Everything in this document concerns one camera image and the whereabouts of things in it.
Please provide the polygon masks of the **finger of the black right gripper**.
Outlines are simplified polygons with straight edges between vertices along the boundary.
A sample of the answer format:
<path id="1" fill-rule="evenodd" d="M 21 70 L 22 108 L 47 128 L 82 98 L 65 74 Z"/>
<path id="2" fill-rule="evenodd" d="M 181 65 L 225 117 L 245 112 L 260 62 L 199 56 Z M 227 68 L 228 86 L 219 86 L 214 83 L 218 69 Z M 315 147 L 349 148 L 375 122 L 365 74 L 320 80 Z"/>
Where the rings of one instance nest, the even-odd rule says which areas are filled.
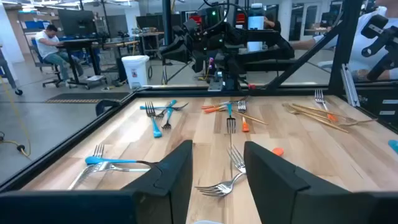
<path id="1" fill-rule="evenodd" d="M 160 46 L 159 53 L 162 59 L 175 60 L 183 63 L 188 63 L 192 59 L 184 40 L 176 40 L 170 45 Z"/>
<path id="2" fill-rule="evenodd" d="M 172 27 L 175 37 L 180 37 L 186 42 L 192 41 L 192 26 L 173 26 Z"/>

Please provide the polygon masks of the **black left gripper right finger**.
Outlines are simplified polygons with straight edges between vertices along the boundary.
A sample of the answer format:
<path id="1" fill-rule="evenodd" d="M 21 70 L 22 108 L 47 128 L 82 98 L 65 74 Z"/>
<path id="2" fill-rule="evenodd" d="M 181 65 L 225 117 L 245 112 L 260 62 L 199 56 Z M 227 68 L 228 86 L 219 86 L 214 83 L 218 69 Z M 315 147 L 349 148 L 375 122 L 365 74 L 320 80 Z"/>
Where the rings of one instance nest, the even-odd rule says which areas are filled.
<path id="1" fill-rule="evenodd" d="M 244 163 L 262 224 L 398 224 L 398 192 L 350 192 L 252 141 Z"/>

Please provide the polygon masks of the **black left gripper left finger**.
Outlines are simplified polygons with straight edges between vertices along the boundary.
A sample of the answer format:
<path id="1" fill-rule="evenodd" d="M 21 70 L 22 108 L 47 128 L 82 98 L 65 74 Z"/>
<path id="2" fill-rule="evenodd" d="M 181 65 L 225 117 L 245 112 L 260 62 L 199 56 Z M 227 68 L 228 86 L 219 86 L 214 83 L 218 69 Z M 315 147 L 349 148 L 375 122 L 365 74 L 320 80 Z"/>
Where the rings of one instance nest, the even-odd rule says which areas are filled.
<path id="1" fill-rule="evenodd" d="M 185 224 L 192 149 L 185 140 L 120 190 L 1 193 L 0 224 Z"/>

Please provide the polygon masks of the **black-handled fork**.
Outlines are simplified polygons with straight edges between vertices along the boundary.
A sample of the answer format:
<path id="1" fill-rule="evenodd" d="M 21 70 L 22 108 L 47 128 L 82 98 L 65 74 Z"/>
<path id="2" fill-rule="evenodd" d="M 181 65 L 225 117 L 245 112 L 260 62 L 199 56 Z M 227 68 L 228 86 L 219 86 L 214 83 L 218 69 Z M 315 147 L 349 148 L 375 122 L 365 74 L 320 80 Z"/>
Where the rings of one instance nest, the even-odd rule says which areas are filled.
<path id="1" fill-rule="evenodd" d="M 145 106 L 140 106 L 139 109 L 140 110 L 146 110 L 146 109 L 152 109 L 152 110 L 160 110 L 160 109 L 172 109 L 175 111 L 180 111 L 182 109 L 184 109 L 189 103 L 186 103 L 183 106 L 179 106 L 179 107 L 174 107 L 174 106 L 151 106 L 148 103 Z"/>

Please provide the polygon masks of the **white trash bin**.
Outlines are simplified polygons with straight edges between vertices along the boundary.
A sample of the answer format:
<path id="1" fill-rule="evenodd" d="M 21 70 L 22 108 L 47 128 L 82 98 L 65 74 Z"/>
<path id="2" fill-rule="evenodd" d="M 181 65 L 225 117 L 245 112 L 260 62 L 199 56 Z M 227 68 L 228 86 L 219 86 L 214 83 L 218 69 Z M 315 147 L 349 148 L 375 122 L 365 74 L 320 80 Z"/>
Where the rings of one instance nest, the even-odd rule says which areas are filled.
<path id="1" fill-rule="evenodd" d="M 132 55 L 121 58 L 130 89 L 147 85 L 147 55 Z"/>

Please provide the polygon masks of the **black table clamp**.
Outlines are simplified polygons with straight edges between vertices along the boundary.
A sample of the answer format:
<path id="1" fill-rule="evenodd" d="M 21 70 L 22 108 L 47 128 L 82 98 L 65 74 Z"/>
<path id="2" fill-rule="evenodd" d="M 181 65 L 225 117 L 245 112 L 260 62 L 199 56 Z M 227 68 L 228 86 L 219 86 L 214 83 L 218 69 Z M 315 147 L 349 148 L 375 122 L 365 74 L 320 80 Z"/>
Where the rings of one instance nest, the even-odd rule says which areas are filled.
<path id="1" fill-rule="evenodd" d="M 109 99 L 100 100 L 95 106 L 96 116 L 103 114 L 106 111 L 106 108 L 115 108 L 120 105 L 121 103 L 118 100 L 109 100 Z"/>

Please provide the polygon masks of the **black desk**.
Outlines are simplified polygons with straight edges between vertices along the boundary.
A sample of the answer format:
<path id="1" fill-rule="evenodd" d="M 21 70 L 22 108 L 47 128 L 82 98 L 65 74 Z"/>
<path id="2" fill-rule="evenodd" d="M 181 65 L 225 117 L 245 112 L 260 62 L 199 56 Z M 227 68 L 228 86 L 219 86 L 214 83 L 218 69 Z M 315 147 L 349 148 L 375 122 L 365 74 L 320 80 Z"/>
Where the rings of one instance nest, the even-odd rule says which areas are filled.
<path id="1" fill-rule="evenodd" d="M 68 55 L 69 64 L 70 64 L 70 67 L 71 67 L 72 73 L 73 73 L 72 80 L 67 81 L 67 83 L 69 85 L 83 86 L 87 90 L 89 90 L 90 83 L 93 83 L 93 82 L 102 83 L 102 81 L 107 83 L 106 78 L 101 75 L 99 63 L 96 60 L 97 56 L 93 49 L 95 43 L 96 43 L 95 39 L 77 39 L 77 40 L 65 40 L 60 45 L 57 46 L 58 49 L 65 50 Z M 76 50 L 82 50 L 82 49 L 85 49 L 89 53 L 96 80 L 90 80 L 89 82 L 81 82 L 78 78 L 78 73 L 76 70 L 77 63 L 72 58 L 72 52 L 76 51 Z"/>

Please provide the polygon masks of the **black floor mat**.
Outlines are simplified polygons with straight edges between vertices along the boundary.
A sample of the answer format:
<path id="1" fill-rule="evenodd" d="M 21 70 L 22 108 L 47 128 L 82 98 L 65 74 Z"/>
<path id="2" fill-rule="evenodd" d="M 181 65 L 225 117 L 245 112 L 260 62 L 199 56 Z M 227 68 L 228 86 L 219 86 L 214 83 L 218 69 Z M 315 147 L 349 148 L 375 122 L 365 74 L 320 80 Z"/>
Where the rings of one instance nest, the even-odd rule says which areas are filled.
<path id="1" fill-rule="evenodd" d="M 101 100 L 121 100 L 128 92 L 62 93 L 45 100 L 45 103 L 98 103 Z"/>

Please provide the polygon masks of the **black monitor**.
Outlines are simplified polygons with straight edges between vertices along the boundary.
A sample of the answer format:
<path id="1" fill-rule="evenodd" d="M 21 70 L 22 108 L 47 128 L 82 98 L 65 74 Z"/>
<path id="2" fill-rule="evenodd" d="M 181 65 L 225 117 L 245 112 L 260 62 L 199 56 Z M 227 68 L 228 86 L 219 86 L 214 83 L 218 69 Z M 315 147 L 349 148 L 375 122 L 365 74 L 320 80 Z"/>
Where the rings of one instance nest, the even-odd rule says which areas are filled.
<path id="1" fill-rule="evenodd" d="M 59 9 L 58 17 L 65 35 L 88 36 L 97 33 L 92 11 Z"/>

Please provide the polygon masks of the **black office chair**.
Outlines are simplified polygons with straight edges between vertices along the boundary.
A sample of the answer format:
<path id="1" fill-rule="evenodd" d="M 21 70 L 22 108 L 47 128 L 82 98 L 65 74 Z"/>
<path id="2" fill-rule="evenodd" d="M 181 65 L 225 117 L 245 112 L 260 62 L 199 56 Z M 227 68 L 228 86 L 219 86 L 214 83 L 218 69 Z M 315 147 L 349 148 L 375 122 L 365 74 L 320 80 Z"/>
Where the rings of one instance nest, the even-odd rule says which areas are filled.
<path id="1" fill-rule="evenodd" d="M 62 76 L 58 69 L 58 65 L 49 63 L 48 61 L 44 60 L 39 54 L 36 40 L 34 38 L 31 38 L 31 42 L 32 42 L 32 45 L 30 46 L 31 55 L 33 55 L 33 52 L 35 52 L 37 54 L 37 59 L 38 59 L 36 60 L 35 57 L 33 57 L 35 66 L 38 67 L 41 72 L 43 72 L 44 67 L 49 67 L 52 69 L 52 71 L 49 72 L 49 74 L 57 76 L 56 79 L 52 79 L 51 81 L 48 82 L 43 82 L 42 87 L 45 88 L 49 84 L 54 84 L 56 88 L 59 88 L 62 83 L 65 83 L 65 81 L 62 80 Z"/>

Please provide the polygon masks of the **silver aluminium extrusion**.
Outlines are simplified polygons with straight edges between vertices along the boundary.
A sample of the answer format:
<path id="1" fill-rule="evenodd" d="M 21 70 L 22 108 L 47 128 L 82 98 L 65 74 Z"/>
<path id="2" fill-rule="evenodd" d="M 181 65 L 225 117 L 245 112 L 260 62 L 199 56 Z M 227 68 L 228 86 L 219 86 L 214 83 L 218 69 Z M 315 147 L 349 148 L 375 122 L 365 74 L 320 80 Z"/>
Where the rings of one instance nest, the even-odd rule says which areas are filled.
<path id="1" fill-rule="evenodd" d="M 346 98 L 348 103 L 353 107 L 360 107 L 360 102 L 358 98 L 358 94 L 356 91 L 356 87 L 353 81 L 353 76 L 349 70 L 348 64 L 343 63 L 341 65 L 341 77 L 346 93 Z"/>

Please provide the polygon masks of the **grey cart leg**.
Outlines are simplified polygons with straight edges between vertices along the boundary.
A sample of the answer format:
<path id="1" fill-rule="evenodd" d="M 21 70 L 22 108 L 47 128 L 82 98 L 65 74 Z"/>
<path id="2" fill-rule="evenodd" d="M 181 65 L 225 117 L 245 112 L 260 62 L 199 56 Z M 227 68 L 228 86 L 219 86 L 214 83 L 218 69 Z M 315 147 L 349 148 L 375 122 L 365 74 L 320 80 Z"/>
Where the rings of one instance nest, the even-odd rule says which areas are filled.
<path id="1" fill-rule="evenodd" d="M 21 96 L 23 94 L 23 91 L 18 89 L 18 87 L 16 86 L 16 83 L 12 76 L 8 62 L 4 56 L 1 48 L 2 47 L 0 46 L 0 77 L 6 78 L 8 80 L 8 83 L 10 84 L 11 88 L 14 90 L 15 94 Z"/>

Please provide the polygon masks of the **dark steel post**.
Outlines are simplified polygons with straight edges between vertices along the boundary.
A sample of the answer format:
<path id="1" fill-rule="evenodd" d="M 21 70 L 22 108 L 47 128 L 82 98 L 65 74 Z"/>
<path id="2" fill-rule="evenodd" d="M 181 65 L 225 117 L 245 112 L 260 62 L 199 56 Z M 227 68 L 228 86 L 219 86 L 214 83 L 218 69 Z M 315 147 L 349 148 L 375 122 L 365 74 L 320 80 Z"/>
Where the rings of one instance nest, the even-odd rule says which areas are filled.
<path id="1" fill-rule="evenodd" d="M 163 22 L 164 22 L 164 44 L 170 45 L 173 41 L 172 26 L 171 26 L 171 3 L 170 0 L 162 0 Z M 167 64 L 165 57 L 162 56 L 162 84 L 166 85 L 167 79 Z"/>

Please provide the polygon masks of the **silver metal bracket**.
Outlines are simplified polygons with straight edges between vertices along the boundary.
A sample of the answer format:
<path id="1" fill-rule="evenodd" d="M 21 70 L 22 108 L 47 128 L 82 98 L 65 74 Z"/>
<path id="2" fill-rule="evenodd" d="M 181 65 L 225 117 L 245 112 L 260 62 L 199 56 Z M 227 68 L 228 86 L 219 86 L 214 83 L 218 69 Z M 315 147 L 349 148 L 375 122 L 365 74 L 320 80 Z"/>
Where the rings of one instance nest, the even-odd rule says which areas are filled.
<path id="1" fill-rule="evenodd" d="M 216 72 L 210 80 L 208 91 L 216 92 L 223 89 L 223 72 Z"/>

